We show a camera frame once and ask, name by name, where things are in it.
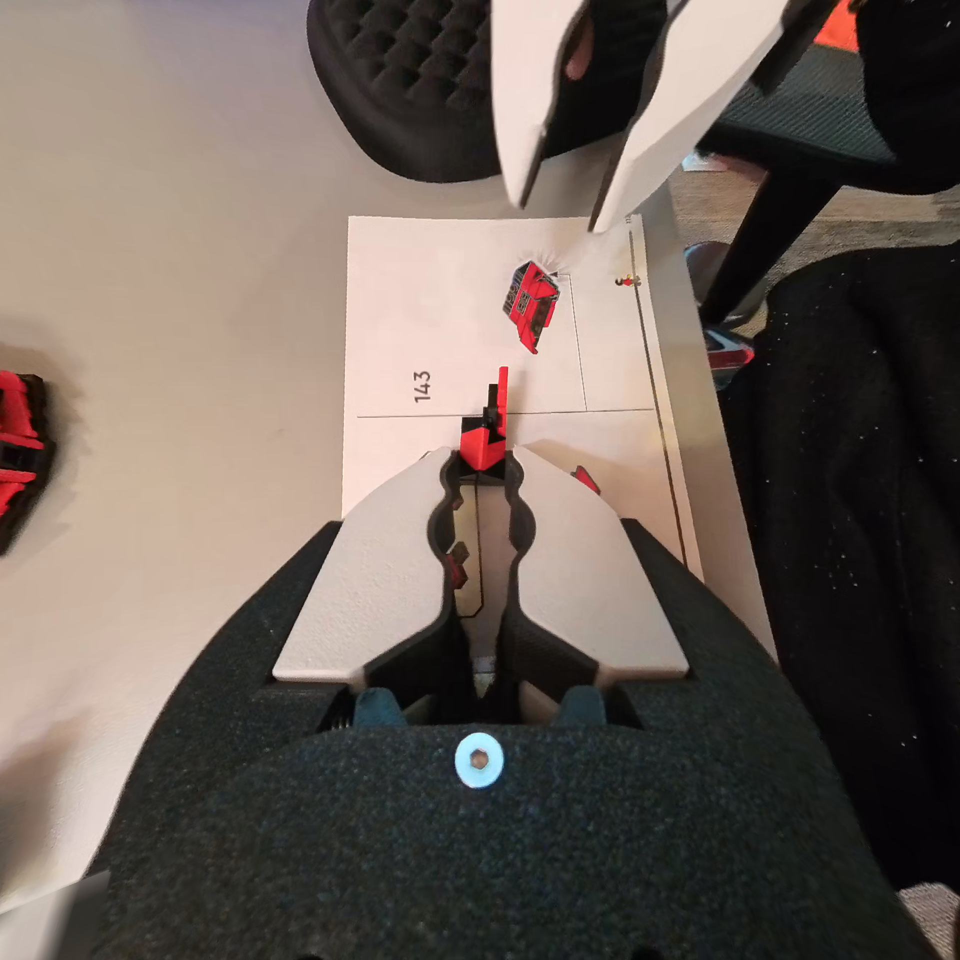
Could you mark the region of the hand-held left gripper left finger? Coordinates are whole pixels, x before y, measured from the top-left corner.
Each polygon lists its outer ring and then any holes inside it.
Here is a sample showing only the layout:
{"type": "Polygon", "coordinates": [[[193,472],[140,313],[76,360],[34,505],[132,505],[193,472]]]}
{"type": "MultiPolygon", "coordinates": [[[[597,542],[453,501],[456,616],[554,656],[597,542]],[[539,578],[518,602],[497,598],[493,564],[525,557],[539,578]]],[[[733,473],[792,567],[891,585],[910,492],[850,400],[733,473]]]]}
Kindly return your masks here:
{"type": "Polygon", "coordinates": [[[286,684],[390,690],[402,706],[450,684],[460,642],[444,514],[457,455],[439,447],[344,517],[272,667],[286,684]]]}

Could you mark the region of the small red black lego subassembly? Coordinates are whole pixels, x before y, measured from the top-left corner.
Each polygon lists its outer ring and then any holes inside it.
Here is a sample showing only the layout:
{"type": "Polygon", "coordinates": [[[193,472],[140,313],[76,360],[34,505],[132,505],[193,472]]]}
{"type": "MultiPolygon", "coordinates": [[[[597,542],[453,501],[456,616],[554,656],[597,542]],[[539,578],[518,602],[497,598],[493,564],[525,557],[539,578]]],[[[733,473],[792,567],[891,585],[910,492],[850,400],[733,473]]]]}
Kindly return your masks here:
{"type": "Polygon", "coordinates": [[[506,471],[506,436],[498,408],[464,416],[459,444],[459,476],[481,484],[502,484],[506,471]]]}

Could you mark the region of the person's right hand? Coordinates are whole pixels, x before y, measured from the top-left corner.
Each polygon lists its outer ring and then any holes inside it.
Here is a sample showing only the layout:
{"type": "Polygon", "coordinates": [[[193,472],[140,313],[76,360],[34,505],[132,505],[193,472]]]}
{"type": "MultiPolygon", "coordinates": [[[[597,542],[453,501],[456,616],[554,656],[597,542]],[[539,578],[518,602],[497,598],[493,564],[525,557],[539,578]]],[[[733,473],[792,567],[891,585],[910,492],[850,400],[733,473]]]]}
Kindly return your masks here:
{"type": "Polygon", "coordinates": [[[586,11],[571,33],[566,49],[563,75],[570,82],[578,82],[586,75],[594,55],[594,19],[586,11]]]}

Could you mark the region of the red and blue printed box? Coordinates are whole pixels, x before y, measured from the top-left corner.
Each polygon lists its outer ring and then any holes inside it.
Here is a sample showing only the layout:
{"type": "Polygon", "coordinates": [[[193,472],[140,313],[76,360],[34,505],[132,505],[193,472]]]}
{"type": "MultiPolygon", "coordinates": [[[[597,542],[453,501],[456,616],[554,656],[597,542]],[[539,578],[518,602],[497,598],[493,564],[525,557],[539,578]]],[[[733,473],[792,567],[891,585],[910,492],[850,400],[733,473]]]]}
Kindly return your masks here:
{"type": "Polygon", "coordinates": [[[702,337],[713,386],[719,393],[753,361],[755,349],[749,340],[721,328],[703,327],[702,337]]]}

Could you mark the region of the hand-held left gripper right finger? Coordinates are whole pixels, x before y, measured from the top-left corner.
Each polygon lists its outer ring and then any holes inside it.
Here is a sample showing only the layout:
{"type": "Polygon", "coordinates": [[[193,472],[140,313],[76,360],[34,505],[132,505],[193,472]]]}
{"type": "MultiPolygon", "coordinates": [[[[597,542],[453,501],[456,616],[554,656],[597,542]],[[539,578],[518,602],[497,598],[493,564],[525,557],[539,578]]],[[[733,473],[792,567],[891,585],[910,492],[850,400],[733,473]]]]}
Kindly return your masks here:
{"type": "Polygon", "coordinates": [[[514,549],[504,665],[533,687],[675,680],[688,659],[621,518],[586,479],[526,446],[508,455],[514,549]]]}

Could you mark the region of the red lego sports car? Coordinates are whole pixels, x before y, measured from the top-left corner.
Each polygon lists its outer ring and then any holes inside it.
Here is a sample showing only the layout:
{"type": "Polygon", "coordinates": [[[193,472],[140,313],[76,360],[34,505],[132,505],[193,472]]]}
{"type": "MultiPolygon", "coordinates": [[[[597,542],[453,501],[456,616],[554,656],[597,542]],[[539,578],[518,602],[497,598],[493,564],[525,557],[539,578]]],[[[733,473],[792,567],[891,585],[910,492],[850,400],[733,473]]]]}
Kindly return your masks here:
{"type": "Polygon", "coordinates": [[[30,519],[50,479],[56,443],[49,395],[36,375],[1,371],[1,555],[30,519]]]}

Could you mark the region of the black mesh office chair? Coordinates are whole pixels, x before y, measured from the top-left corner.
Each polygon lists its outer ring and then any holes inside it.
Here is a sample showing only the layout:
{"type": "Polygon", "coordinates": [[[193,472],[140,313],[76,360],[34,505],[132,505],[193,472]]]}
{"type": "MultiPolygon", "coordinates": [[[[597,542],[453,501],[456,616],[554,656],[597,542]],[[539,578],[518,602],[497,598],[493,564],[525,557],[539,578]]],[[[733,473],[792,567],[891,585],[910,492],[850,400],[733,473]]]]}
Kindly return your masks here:
{"type": "Polygon", "coordinates": [[[700,147],[764,172],[700,298],[705,327],[733,318],[845,186],[898,193],[906,170],[870,118],[858,53],[814,44],[771,92],[747,82],[700,147]]]}

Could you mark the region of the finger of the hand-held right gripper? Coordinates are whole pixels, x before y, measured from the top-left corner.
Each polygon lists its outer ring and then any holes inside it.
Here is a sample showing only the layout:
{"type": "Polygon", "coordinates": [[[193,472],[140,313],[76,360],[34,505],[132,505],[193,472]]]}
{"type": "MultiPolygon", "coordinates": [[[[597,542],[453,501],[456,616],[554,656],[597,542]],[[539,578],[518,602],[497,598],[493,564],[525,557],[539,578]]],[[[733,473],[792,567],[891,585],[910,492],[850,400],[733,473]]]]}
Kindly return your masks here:
{"type": "Polygon", "coordinates": [[[496,150],[513,207],[526,207],[543,161],[568,47],[586,1],[492,1],[490,95],[496,150]]]}
{"type": "Polygon", "coordinates": [[[786,1],[666,3],[638,105],[616,139],[590,216],[608,231],[666,181],[782,38],[786,1]]]}

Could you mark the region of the lego instruction booklet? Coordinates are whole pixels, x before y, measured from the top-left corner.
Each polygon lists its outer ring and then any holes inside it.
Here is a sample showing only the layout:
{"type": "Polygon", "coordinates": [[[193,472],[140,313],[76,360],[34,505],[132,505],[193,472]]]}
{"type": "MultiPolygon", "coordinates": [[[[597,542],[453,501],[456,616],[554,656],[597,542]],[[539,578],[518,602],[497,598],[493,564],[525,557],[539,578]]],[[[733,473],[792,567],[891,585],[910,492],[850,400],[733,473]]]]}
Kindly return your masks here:
{"type": "Polygon", "coordinates": [[[430,451],[454,450],[444,560],[453,612],[483,654],[516,552],[505,479],[461,479],[459,445],[501,366],[506,464],[526,447],[587,480],[700,573],[638,226],[589,237],[576,219],[358,217],[347,234],[343,517],[430,451]]]}

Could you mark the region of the round grey chair foot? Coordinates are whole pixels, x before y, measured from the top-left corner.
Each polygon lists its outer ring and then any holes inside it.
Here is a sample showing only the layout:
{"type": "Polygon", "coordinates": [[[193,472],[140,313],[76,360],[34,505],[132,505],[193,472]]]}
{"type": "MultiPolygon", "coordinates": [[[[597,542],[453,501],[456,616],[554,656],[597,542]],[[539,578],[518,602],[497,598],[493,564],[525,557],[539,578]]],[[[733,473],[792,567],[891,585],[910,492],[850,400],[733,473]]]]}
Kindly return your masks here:
{"type": "MultiPolygon", "coordinates": [[[[688,246],[684,250],[684,259],[698,309],[702,308],[704,300],[710,293],[729,248],[729,243],[705,241],[688,246]]],[[[726,315],[723,326],[735,329],[748,325],[762,311],[765,290],[763,283],[758,283],[738,306],[726,315]]]]}

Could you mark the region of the black egg-crate foam pad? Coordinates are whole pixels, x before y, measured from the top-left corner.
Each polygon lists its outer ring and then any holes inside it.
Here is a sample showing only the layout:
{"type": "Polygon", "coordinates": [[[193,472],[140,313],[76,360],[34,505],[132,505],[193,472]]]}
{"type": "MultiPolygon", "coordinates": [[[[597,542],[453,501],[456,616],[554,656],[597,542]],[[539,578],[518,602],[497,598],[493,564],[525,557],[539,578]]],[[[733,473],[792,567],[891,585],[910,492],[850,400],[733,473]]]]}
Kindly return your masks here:
{"type": "Polygon", "coordinates": [[[320,85],[360,149],[417,183],[501,173],[491,98],[491,3],[311,1],[320,85]]]}

